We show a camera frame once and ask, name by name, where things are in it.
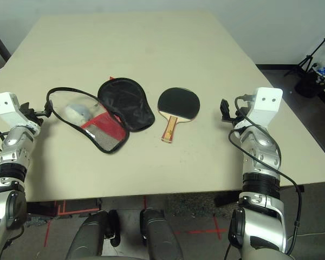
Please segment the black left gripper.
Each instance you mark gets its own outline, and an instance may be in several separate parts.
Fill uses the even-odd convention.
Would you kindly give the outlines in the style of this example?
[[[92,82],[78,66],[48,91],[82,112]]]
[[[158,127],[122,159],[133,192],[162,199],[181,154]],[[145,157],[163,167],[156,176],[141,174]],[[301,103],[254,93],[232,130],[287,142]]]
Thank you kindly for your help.
[[[43,124],[42,116],[49,118],[51,116],[51,111],[53,110],[53,103],[50,100],[47,100],[44,106],[44,111],[39,112],[35,111],[33,108],[29,107],[29,103],[26,102],[20,105],[19,111],[29,120],[37,125]]]

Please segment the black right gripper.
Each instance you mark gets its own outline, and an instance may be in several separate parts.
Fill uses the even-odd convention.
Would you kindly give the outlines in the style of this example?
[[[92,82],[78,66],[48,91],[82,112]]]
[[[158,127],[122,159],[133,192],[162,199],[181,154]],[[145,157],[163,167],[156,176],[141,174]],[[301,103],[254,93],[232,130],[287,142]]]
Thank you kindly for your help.
[[[231,118],[230,111],[229,111],[229,104],[228,101],[225,99],[221,100],[220,103],[220,111],[222,113],[222,122],[231,122],[232,126],[235,127],[238,123],[243,121],[247,116],[250,108],[249,107],[241,107],[240,109],[236,110],[235,117]]]

